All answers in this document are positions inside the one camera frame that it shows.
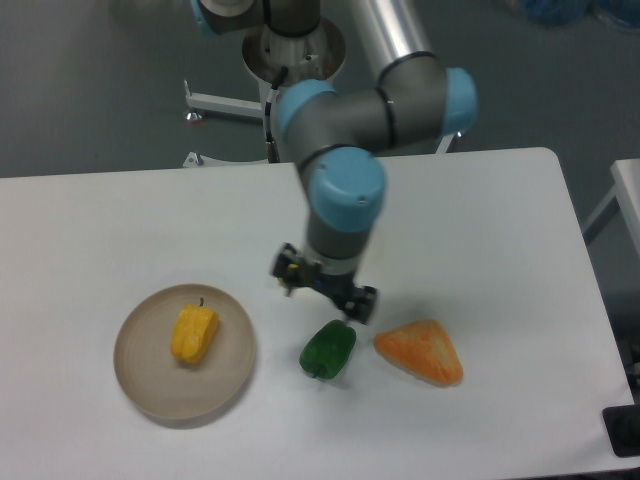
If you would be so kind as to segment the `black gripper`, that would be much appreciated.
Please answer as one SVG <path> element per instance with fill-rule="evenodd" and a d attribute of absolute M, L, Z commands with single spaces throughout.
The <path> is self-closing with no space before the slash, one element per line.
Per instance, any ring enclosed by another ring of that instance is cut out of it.
<path fill-rule="evenodd" d="M 310 288 L 331 300 L 343 312 L 343 320 L 367 325 L 378 300 L 378 290 L 371 286 L 355 286 L 354 277 L 361 256 L 334 259 L 300 252 L 284 243 L 276 254 L 271 276 L 284 289 L 287 297 L 299 288 Z"/>

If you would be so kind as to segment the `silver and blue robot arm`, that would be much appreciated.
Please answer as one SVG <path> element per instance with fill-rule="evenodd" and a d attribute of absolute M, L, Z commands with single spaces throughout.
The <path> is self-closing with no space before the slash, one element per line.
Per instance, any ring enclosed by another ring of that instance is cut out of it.
<path fill-rule="evenodd" d="M 349 320 L 366 323 L 377 292 L 355 282 L 382 210 L 386 176 L 378 154 L 468 130 L 478 115 L 472 77 L 443 66 L 410 1 L 349 5 L 375 85 L 341 94 L 341 31 L 317 1 L 195 1 L 196 24 L 241 31 L 256 102 L 187 92 L 188 121 L 205 114 L 259 121 L 271 163 L 295 166 L 309 214 L 302 248 L 283 246 L 272 268 L 287 291 L 312 289 Z"/>

